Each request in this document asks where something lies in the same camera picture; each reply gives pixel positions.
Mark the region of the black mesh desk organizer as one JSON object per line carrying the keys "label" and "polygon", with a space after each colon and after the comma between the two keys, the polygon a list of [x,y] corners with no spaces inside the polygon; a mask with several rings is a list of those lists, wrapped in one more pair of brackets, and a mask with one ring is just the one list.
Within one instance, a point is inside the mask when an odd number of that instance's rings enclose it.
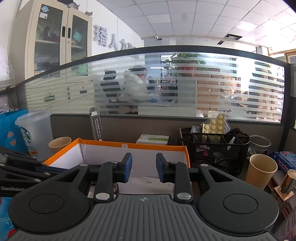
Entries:
{"label": "black mesh desk organizer", "polygon": [[247,160],[250,137],[239,129],[226,134],[178,130],[178,143],[186,146],[190,167],[208,164],[232,176],[239,176]]}

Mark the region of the Starbucks translucent plastic cup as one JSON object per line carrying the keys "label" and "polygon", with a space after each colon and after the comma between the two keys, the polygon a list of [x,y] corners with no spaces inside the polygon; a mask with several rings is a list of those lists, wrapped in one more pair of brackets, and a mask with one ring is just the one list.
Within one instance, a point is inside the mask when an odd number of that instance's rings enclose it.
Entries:
{"label": "Starbucks translucent plastic cup", "polygon": [[41,162],[52,156],[49,147],[49,143],[53,140],[51,115],[50,110],[38,110],[24,114],[15,121],[30,155]]}

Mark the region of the blue paper gift bag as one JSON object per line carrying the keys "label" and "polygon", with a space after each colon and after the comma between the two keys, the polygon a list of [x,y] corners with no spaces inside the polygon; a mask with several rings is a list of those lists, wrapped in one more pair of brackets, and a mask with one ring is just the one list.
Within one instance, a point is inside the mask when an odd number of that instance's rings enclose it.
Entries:
{"label": "blue paper gift bag", "polygon": [[18,117],[27,114],[26,109],[14,110],[0,115],[0,144],[16,152],[27,153],[28,149],[23,140],[20,127],[15,125]]}

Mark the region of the black tape roll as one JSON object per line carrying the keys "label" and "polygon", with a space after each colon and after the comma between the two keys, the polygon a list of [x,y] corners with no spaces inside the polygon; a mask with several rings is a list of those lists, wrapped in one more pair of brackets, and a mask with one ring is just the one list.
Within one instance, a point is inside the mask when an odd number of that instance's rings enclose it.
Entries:
{"label": "black tape roll", "polygon": [[117,183],[113,184],[113,197],[116,198],[119,194],[119,185]]}

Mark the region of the beige paper cup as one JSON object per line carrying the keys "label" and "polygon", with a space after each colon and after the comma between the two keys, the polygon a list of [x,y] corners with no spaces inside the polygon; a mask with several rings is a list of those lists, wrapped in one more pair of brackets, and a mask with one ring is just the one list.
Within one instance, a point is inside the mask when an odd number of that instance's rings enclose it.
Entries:
{"label": "beige paper cup", "polygon": [[60,150],[62,150],[64,147],[69,145],[71,142],[72,142],[72,139],[70,137],[60,137],[49,142],[48,146],[51,149],[52,153],[56,154]]}
{"label": "beige paper cup", "polygon": [[263,154],[252,155],[245,182],[263,190],[277,169],[278,165],[271,157]]}

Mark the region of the tall grey product box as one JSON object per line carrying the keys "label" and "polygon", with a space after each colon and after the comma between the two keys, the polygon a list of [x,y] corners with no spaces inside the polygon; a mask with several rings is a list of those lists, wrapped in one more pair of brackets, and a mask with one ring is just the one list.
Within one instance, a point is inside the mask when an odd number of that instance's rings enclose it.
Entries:
{"label": "tall grey product box", "polygon": [[103,141],[101,119],[100,119],[99,112],[95,109],[95,107],[90,108],[89,116],[90,116],[93,139],[96,141]]}

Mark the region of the blue printed tissue box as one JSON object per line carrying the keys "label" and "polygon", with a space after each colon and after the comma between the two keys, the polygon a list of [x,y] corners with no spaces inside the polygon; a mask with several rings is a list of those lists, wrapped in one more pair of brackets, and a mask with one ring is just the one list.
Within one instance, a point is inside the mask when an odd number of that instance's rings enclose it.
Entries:
{"label": "blue printed tissue box", "polygon": [[296,170],[296,154],[291,151],[272,152],[268,155],[278,164],[278,168],[287,173],[288,170]]}

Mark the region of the beige glass-door cabinet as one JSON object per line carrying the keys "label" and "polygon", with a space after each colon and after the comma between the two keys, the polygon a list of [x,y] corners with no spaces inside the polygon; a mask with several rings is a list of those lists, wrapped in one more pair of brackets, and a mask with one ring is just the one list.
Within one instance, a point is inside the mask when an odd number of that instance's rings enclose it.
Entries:
{"label": "beige glass-door cabinet", "polygon": [[16,13],[9,61],[16,83],[91,56],[92,17],[74,1],[27,1]]}

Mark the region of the beige paper cup left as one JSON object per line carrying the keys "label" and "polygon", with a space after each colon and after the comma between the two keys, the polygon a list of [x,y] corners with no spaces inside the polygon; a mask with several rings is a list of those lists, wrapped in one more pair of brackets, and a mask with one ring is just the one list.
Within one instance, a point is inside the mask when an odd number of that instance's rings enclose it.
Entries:
{"label": "beige paper cup left", "polygon": [[60,137],[49,142],[48,146],[51,149],[52,153],[56,154],[60,150],[62,150],[64,147],[69,145],[71,142],[72,142],[72,139],[70,137]]}

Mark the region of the beige paper cup right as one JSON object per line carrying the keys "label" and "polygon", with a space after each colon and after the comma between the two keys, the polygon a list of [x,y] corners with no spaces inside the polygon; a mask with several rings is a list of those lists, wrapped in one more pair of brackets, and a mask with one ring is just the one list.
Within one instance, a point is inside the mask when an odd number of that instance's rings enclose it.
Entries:
{"label": "beige paper cup right", "polygon": [[263,190],[277,169],[278,165],[271,157],[263,154],[252,155],[245,182]]}

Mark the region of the cream toy building brick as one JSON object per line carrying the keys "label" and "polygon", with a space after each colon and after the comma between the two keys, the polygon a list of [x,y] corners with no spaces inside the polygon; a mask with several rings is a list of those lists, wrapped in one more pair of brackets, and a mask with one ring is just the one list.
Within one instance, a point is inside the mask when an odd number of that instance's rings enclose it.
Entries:
{"label": "cream toy building brick", "polygon": [[202,123],[202,133],[224,134],[225,133],[225,114],[217,114]]}

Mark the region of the green white medicine box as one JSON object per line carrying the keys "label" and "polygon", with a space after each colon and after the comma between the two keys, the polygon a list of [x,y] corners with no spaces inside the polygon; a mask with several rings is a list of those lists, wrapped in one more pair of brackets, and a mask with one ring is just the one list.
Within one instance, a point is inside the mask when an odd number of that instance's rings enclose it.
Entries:
{"label": "green white medicine box", "polygon": [[162,135],[146,135],[142,134],[136,141],[137,144],[144,145],[167,145],[169,136]]}

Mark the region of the white printed plastic pouch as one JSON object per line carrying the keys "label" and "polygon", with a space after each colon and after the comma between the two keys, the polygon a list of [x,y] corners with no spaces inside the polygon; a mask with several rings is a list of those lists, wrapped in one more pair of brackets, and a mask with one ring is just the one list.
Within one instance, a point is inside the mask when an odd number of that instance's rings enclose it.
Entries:
{"label": "white printed plastic pouch", "polygon": [[277,240],[295,240],[296,222],[295,222],[296,210],[288,215],[285,221],[278,227],[274,236]]}

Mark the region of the anime print desk mat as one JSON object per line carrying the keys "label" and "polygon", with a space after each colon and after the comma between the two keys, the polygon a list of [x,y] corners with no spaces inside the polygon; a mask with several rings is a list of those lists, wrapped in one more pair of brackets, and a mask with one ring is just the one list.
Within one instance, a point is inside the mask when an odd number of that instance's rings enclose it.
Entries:
{"label": "anime print desk mat", "polygon": [[8,213],[8,207],[11,200],[12,197],[0,198],[0,241],[7,240],[16,231]]}

